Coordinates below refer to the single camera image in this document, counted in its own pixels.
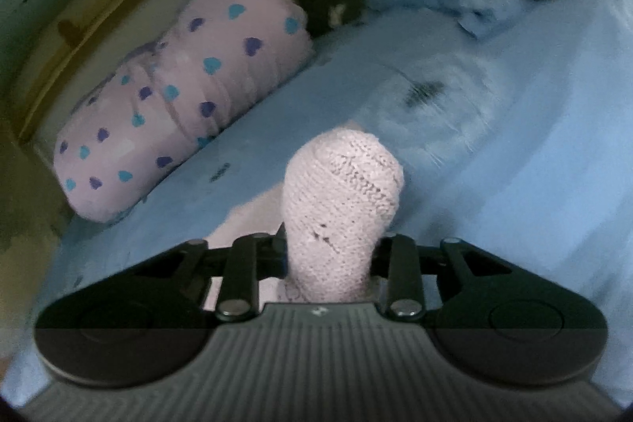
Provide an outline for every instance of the gray ribbed panel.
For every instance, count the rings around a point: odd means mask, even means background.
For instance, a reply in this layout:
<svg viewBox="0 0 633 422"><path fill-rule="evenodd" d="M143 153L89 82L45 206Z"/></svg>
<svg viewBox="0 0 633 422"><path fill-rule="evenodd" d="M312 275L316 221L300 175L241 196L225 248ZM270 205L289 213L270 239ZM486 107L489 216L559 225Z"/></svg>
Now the gray ribbed panel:
<svg viewBox="0 0 633 422"><path fill-rule="evenodd" d="M447 363L424 329L370 304L268 305L226 324L171 377L122 391L54 382L22 412L42 422L612 422L619 408L587 383L514 391Z"/></svg>

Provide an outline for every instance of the mattress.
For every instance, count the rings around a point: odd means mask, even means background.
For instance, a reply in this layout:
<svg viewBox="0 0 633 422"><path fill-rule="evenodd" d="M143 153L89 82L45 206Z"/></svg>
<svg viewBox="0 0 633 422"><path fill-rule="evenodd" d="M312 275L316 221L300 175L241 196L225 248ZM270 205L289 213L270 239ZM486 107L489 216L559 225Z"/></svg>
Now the mattress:
<svg viewBox="0 0 633 422"><path fill-rule="evenodd" d="M391 229L421 245L464 238L589 298L610 325L594 383L629 404L632 28L633 0L548 0L486 42L429 10L336 31L308 69L126 218L74 219L32 320L54 299L212 234L232 209L278 185L302 144L352 120L403 164ZM47 381L26 333L0 393L23 405Z"/></svg>

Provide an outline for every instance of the metal screw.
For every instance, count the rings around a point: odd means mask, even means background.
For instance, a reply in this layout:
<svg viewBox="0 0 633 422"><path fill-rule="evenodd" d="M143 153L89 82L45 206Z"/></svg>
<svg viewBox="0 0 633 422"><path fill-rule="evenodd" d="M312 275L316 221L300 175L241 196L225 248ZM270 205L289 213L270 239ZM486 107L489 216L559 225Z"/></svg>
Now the metal screw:
<svg viewBox="0 0 633 422"><path fill-rule="evenodd" d="M422 311L422 304L413 299L399 299L391 304L390 309L400 318L415 317Z"/></svg>
<svg viewBox="0 0 633 422"><path fill-rule="evenodd" d="M251 305L244 299L229 299L228 301L220 302L218 311L226 317L239 317L248 313Z"/></svg>

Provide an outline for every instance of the white sock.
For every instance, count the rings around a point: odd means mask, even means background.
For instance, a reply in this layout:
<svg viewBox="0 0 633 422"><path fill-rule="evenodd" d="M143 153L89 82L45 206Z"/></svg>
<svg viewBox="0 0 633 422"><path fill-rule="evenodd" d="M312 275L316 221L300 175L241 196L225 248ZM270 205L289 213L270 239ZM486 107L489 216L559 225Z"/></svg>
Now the white sock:
<svg viewBox="0 0 633 422"><path fill-rule="evenodd" d="M402 167L372 134L335 129L299 149L282 195L289 274L280 300L369 299L371 255L403 185Z"/></svg>

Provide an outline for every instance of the purple heart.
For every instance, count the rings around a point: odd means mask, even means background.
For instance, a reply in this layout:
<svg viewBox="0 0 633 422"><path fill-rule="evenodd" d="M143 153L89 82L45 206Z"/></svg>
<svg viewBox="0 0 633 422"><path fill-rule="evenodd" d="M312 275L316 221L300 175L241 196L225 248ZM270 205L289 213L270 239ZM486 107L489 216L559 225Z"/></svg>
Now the purple heart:
<svg viewBox="0 0 633 422"><path fill-rule="evenodd" d="M205 23L204 19L201 19L200 17L197 19L193 19L190 23L189 23L189 31L194 32L197 28L199 28L200 26L202 26Z"/></svg>
<svg viewBox="0 0 633 422"><path fill-rule="evenodd" d="M97 140L99 140L100 142L103 142L109 136L110 136L110 133L108 132L108 130L106 128L101 128L99 132L97 133Z"/></svg>
<svg viewBox="0 0 633 422"><path fill-rule="evenodd" d="M244 51L248 56L255 56L257 51L262 48L264 42L262 42L259 38L245 38L244 39Z"/></svg>
<svg viewBox="0 0 633 422"><path fill-rule="evenodd" d="M138 91L138 97L140 97L141 100L147 99L150 95L152 95L152 89L149 86L143 86L143 88Z"/></svg>
<svg viewBox="0 0 633 422"><path fill-rule="evenodd" d="M103 183L101 183L101 180L99 178L90 178L90 186L92 187L92 189L97 189L103 186Z"/></svg>
<svg viewBox="0 0 633 422"><path fill-rule="evenodd" d="M156 158L156 166L159 169L164 169L173 161L171 156L160 156Z"/></svg>
<svg viewBox="0 0 633 422"><path fill-rule="evenodd" d="M215 110L215 104L211 101L201 102L200 103L200 114L208 119L211 115L213 115L213 111Z"/></svg>

